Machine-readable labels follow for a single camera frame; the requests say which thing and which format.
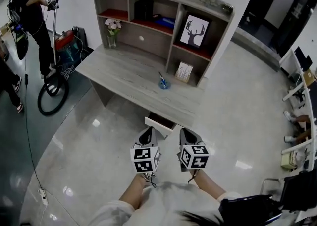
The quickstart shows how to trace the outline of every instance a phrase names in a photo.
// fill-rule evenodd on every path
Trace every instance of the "desk drawer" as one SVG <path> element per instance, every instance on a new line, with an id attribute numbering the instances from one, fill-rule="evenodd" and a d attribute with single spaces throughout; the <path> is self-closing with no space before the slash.
<path id="1" fill-rule="evenodd" d="M 159 131 L 164 138 L 169 136 L 175 127 L 175 123 L 163 118 L 155 113 L 150 113 L 148 117 L 144 119 L 145 125 L 154 127 L 155 130 Z"/>

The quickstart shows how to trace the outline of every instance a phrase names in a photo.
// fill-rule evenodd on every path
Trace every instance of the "pen holder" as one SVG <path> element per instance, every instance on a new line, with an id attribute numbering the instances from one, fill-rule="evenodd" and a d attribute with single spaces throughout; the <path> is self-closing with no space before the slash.
<path id="1" fill-rule="evenodd" d="M 166 86 L 164 85 L 163 81 L 161 80 L 158 85 L 161 89 L 169 89 L 171 86 L 170 82 L 165 80 L 165 83 L 166 83 Z"/>

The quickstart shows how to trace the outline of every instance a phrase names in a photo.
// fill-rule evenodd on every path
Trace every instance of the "office desk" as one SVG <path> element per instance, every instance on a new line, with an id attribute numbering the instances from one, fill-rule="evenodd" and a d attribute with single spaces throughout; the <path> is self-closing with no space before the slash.
<path id="1" fill-rule="evenodd" d="M 283 101 L 286 101 L 287 99 L 289 99 L 294 93 L 296 93 L 299 89 L 304 88 L 304 94 L 305 94 L 305 105 L 306 108 L 308 109 L 308 115 L 309 118 L 311 120 L 311 139 L 308 141 L 305 141 L 299 145 L 296 145 L 292 148 L 289 149 L 285 149 L 282 150 L 282 154 L 286 154 L 289 153 L 291 151 L 295 151 L 298 150 L 300 148 L 306 147 L 306 146 L 310 146 L 310 153 L 308 155 L 308 160 L 309 160 L 309 166 L 308 166 L 308 170 L 311 171 L 314 169 L 314 162 L 315 162 L 315 152 L 316 152 L 316 118 L 314 116 L 317 116 L 317 82 L 313 82 L 310 86 L 306 85 L 305 79 L 304 79 L 304 73 L 302 71 L 302 68 L 295 56 L 295 53 L 292 51 L 291 54 L 289 54 L 288 56 L 285 56 L 283 59 L 281 59 L 280 64 L 285 61 L 288 58 L 292 58 L 295 62 L 297 71 L 299 72 L 300 76 L 301 76 L 301 80 L 302 82 L 293 90 L 290 90 L 289 93 L 283 98 Z M 317 213 L 317 208 L 312 208 L 312 209 L 308 209 L 307 211 L 300 211 L 296 222 L 299 222 L 305 218 L 307 218 L 308 216 L 314 216 Z"/>
<path id="2" fill-rule="evenodd" d="M 116 93 L 175 124 L 191 128 L 207 79 L 199 87 L 189 86 L 165 73 L 165 61 L 122 43 L 116 49 L 100 45 L 76 70 L 91 80 L 104 105 Z M 158 71 L 171 88 L 159 87 Z"/>

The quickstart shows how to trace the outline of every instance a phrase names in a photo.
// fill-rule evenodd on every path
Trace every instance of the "flower vase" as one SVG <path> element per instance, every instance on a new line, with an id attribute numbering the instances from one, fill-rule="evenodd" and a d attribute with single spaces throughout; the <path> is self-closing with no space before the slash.
<path id="1" fill-rule="evenodd" d="M 109 48 L 116 47 L 115 36 L 108 36 L 108 45 L 109 45 Z"/>

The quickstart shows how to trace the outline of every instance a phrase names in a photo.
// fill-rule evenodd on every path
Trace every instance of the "sitting person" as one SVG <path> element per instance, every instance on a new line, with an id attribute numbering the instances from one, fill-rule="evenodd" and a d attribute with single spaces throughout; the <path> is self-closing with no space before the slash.
<path id="1" fill-rule="evenodd" d="M 202 170 L 194 181 L 198 187 L 164 182 L 145 188 L 147 180 L 137 174 L 119 200 L 100 208 L 89 226 L 223 225 L 221 200 L 241 196 L 226 193 Z"/>
<path id="2" fill-rule="evenodd" d="M 300 123 L 300 122 L 307 123 L 307 125 L 306 125 L 307 130 L 305 132 L 301 133 L 299 136 L 297 136 L 297 137 L 284 136 L 284 142 L 286 142 L 286 143 L 301 144 L 302 142 L 305 141 L 306 137 L 311 135 L 311 129 L 310 129 L 311 121 L 310 121 L 308 115 L 301 115 L 299 117 L 294 117 L 288 111 L 284 111 L 284 115 L 287 118 L 287 120 L 290 121 L 291 123 Z"/>

